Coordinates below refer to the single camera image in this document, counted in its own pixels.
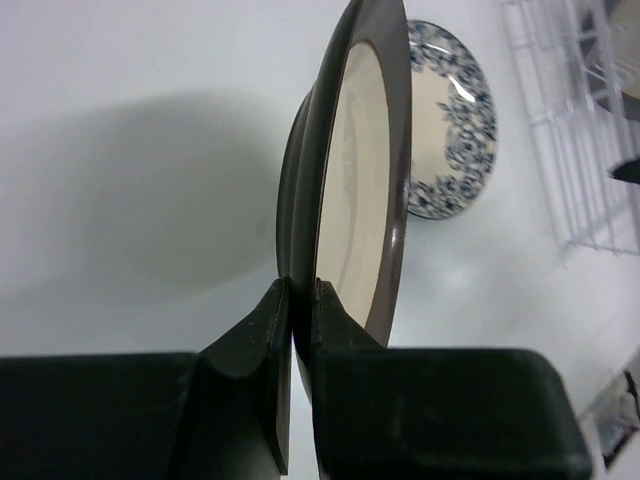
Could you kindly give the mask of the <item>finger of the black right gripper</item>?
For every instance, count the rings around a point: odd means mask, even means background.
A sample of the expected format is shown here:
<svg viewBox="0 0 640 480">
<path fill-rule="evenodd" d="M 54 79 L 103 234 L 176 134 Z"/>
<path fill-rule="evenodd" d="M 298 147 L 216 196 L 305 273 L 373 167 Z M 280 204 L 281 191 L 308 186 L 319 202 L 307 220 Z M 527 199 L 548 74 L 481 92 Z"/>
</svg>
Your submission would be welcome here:
<svg viewBox="0 0 640 480">
<path fill-rule="evenodd" d="M 609 176 L 628 184 L 640 184 L 640 158 L 625 160 L 609 171 Z"/>
</svg>

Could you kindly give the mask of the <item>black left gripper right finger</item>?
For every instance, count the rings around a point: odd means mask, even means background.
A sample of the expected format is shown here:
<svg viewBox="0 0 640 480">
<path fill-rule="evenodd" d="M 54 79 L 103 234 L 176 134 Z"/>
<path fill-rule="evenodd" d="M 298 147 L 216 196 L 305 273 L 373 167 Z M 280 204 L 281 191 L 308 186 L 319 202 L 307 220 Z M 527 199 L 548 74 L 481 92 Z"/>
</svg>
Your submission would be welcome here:
<svg viewBox="0 0 640 480">
<path fill-rule="evenodd" d="M 321 281 L 309 381 L 323 479 L 588 479 L 563 380 L 513 348 L 379 345 Z"/>
</svg>

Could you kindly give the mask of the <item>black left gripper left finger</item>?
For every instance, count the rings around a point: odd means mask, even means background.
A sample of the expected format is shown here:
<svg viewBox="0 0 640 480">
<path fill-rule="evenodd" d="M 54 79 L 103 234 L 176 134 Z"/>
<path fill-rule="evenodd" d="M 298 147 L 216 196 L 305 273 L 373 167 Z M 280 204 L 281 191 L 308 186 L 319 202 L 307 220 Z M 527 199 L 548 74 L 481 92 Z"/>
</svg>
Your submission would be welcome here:
<svg viewBox="0 0 640 480">
<path fill-rule="evenodd" d="M 5 479 L 278 479 L 288 471 L 290 285 L 200 352 L 5 357 Z"/>
</svg>

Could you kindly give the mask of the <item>blue floral white plate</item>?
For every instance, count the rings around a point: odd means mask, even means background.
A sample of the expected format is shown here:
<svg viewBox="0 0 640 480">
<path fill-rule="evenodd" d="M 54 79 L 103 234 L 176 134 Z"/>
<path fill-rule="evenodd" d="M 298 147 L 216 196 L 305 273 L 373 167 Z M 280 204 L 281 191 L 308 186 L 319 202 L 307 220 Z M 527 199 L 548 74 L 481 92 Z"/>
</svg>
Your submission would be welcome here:
<svg viewBox="0 0 640 480">
<path fill-rule="evenodd" d="M 407 22 L 412 79 L 408 211 L 446 220 L 470 208 L 496 163 L 498 121 L 480 64 L 452 33 Z"/>
</svg>

